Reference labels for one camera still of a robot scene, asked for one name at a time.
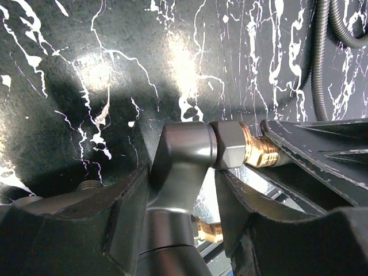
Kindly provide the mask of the grey faucet valve fitting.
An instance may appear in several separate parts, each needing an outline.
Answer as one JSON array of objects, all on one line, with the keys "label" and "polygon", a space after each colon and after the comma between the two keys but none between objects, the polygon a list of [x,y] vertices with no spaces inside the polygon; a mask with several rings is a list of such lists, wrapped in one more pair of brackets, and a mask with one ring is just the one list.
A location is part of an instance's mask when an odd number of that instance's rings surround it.
[{"label": "grey faucet valve fitting", "polygon": [[[153,253],[157,260],[172,259],[181,274],[208,275],[209,269],[194,246],[191,220],[206,173],[210,168],[227,170],[242,164],[277,166],[281,160],[279,149],[269,139],[253,136],[241,122],[165,125],[149,166],[137,266],[140,256]],[[75,192],[46,199],[20,199],[13,205],[33,214],[55,214],[104,188],[99,181],[87,180]]]}]

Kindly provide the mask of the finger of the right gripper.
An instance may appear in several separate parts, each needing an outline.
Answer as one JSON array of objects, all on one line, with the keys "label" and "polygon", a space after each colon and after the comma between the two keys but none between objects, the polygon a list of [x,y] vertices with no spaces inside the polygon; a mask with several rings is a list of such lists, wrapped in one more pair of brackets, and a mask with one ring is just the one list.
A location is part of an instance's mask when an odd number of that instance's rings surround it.
[{"label": "finger of the right gripper", "polygon": [[367,206],[367,119],[263,120],[262,133],[293,162],[352,206]]},{"label": "finger of the right gripper", "polygon": [[227,171],[228,216],[323,216],[353,206],[295,164]]}]

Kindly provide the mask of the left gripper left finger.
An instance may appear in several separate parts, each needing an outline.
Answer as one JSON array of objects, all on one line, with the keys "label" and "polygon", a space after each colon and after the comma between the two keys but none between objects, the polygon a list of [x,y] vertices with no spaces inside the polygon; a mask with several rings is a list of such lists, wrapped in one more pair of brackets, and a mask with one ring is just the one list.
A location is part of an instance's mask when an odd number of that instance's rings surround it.
[{"label": "left gripper left finger", "polygon": [[134,275],[149,170],[141,166],[55,214],[7,206],[1,215],[1,274]]}]

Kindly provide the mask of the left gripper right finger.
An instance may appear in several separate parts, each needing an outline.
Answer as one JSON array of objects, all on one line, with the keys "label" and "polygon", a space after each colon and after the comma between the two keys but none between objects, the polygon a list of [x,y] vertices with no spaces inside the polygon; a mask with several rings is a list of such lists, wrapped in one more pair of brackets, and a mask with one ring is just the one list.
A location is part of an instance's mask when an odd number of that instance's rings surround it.
[{"label": "left gripper right finger", "polygon": [[235,275],[366,275],[367,209],[300,212],[216,171],[226,256]]}]

